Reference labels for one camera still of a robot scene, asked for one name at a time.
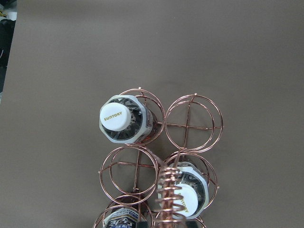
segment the bottle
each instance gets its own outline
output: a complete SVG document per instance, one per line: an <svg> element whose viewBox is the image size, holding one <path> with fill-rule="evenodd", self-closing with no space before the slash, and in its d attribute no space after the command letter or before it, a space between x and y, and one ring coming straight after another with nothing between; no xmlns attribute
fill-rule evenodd
<svg viewBox="0 0 304 228"><path fill-rule="evenodd" d="M134 198L128 196L123 198L122 202L134 202ZM147 207L141 204L141 223L145 222ZM104 228L136 228L139 223L139 205L133 205L132 208L122 207L111 211L111 214L104 219Z"/></svg>
<svg viewBox="0 0 304 228"><path fill-rule="evenodd" d="M132 95L115 95L100 109L99 128L114 143L139 143L156 132L155 115Z"/></svg>
<svg viewBox="0 0 304 228"><path fill-rule="evenodd" d="M174 203L185 207L177 213L184 215L186 219L196 218L209 203L207 182L199 169L188 161L178 162L177 168L180 170L180 176L175 186L181 189L175 190L174 194L182 195L183 199L175 200Z"/></svg>
<svg viewBox="0 0 304 228"><path fill-rule="evenodd" d="M119 208L105 218L104 228L136 228L138 217L135 209Z"/></svg>

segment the white bottle cap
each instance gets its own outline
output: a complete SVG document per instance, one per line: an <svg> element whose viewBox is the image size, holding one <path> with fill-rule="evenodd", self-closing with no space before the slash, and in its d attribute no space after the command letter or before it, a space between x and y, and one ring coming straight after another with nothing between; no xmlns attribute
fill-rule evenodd
<svg viewBox="0 0 304 228"><path fill-rule="evenodd" d="M119 132L126 129L131 123L131 113L123 104L108 103L100 110L100 121L102 125L110 130Z"/></svg>
<svg viewBox="0 0 304 228"><path fill-rule="evenodd" d="M177 199L174 203L185 207L185 210L178 211L177 213L189 217L195 213L199 205L196 191L188 184L177 184L176 186L182 188L180 190L175 190L174 194L182 195L184 198L182 200Z"/></svg>

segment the copper spring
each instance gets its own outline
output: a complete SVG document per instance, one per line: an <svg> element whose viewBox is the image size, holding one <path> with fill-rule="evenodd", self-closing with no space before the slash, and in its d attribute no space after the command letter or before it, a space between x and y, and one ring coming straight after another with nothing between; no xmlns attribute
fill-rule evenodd
<svg viewBox="0 0 304 228"><path fill-rule="evenodd" d="M186 217L178 213L185 207L174 203L174 200L183 199L183 196L174 194L175 190L181 189L181 187L175 186L175 183L179 181L179 172L180 170L175 167L165 167L160 170L158 181L160 188L157 192L161 194L161 197L156 200L161 204L161 209L158 210L159 213L156 218L160 228L173 228L173 225L177 223L185 226Z"/></svg>

